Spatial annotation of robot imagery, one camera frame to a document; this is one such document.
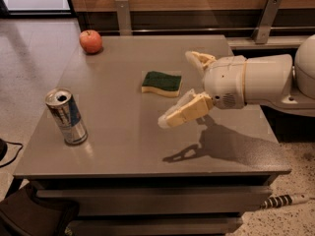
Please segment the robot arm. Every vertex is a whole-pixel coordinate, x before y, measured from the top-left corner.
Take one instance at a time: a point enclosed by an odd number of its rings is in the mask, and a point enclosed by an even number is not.
[[[279,111],[315,117],[315,35],[297,50],[295,68],[290,55],[246,59],[186,52],[202,75],[204,92],[187,92],[158,119],[161,127],[175,127],[202,117],[213,108],[240,109],[266,105]]]

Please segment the apple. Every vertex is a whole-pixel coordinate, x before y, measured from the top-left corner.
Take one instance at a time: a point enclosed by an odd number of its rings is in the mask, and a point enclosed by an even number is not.
[[[90,54],[97,53],[102,48],[101,36],[96,30],[87,29],[80,33],[79,36],[81,47]]]

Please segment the green sponge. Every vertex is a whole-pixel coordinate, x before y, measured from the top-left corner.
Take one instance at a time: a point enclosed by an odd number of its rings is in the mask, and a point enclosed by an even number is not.
[[[161,72],[148,72],[143,83],[142,92],[153,92],[165,97],[177,97],[181,87],[181,76]]]

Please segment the terrazzo floor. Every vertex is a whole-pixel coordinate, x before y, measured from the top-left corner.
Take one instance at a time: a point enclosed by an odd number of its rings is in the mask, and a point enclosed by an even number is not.
[[[53,89],[78,43],[76,19],[0,21],[0,137],[26,145]],[[274,195],[306,193],[315,197],[315,141],[281,143],[292,172],[272,185]],[[5,160],[17,150],[9,146]],[[0,168],[0,200],[21,158]],[[315,201],[243,215],[244,224],[229,236],[313,236]]]

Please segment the aluminum can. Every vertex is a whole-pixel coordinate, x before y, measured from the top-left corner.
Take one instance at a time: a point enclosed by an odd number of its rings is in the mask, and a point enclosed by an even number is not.
[[[45,103],[67,144],[78,145],[88,137],[76,101],[66,88],[51,90],[46,95]]]

